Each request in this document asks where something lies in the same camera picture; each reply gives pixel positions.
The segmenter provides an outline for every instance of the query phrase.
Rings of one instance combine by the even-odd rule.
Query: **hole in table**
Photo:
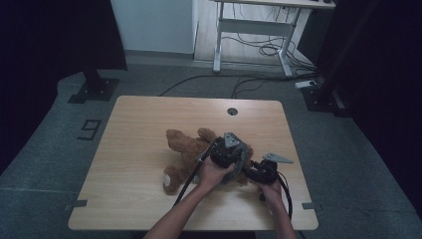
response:
[[[235,108],[229,108],[229,109],[227,110],[227,113],[228,113],[230,116],[235,116],[235,115],[238,113],[238,111],[237,111]]]

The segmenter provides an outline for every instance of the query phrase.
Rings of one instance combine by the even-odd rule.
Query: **gray carpet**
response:
[[[225,70],[222,75],[252,74]],[[274,73],[261,73],[274,76]],[[158,96],[183,79],[211,75],[197,67],[128,65],[128,72],[102,71],[119,78],[110,102],[68,104],[84,82],[63,79],[59,95],[31,139],[0,177],[0,238],[132,238],[130,232],[72,231],[68,220],[106,122],[118,96]],[[237,78],[186,82],[168,97],[231,97]],[[319,227],[306,238],[422,238],[422,223],[400,187],[352,119],[308,112],[297,81],[265,83],[240,99],[283,103],[302,163]],[[253,89],[259,83],[243,86]],[[80,140],[86,120],[101,120],[94,140]],[[256,232],[274,238],[273,231]]]

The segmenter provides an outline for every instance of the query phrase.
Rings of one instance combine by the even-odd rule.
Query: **white wall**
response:
[[[193,54],[197,0],[111,0],[125,50]]]

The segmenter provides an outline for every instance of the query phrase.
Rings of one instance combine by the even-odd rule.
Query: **desk leg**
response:
[[[217,46],[215,46],[214,53],[214,73],[220,73],[220,63],[221,63],[221,28],[223,23],[223,10],[224,3],[221,3],[220,6],[220,16],[218,17],[218,27],[217,27]]]
[[[295,33],[296,25],[298,23],[299,15],[301,14],[301,8],[296,9],[295,18],[291,23],[291,27],[289,29],[288,38],[286,39],[285,43],[283,44],[282,51],[279,52],[280,62],[282,63],[283,70],[285,71],[286,77],[292,77],[292,70],[290,68],[290,61],[287,56],[287,51],[289,50],[289,45],[292,41],[293,34]]]

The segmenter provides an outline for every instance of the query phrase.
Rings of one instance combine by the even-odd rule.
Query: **standing desk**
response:
[[[236,109],[237,114],[228,114]],[[163,169],[180,153],[167,145],[169,128],[197,136],[199,127],[217,135],[233,132],[251,145],[253,159],[267,152],[293,164],[279,163],[293,200],[296,230],[317,228],[312,202],[280,102],[252,100],[119,97],[69,220],[74,230],[149,230],[173,205],[176,195],[162,188]],[[191,184],[186,194],[194,187]],[[185,230],[272,230],[274,223],[256,186],[237,182],[219,185],[198,205]]]
[[[217,28],[217,45],[214,53],[214,67],[215,73],[220,72],[221,64],[221,35],[223,32],[228,33],[244,33],[244,34],[255,34],[255,35],[269,35],[286,37],[281,51],[279,51],[279,59],[282,64],[283,70],[287,77],[291,77],[292,70],[290,68],[290,61],[287,57],[287,51],[292,41],[293,34],[295,33],[296,25],[301,14],[301,9],[333,9],[335,4],[331,1],[330,3],[324,3],[322,0],[311,1],[311,0],[212,0],[220,2],[220,13],[218,17],[218,28]],[[294,19],[291,23],[277,23],[277,22],[265,22],[265,21],[250,21],[240,19],[226,19],[223,16],[224,3],[241,3],[241,4],[253,4],[253,5],[270,5],[270,6],[284,6],[284,7],[295,7],[297,8]]]

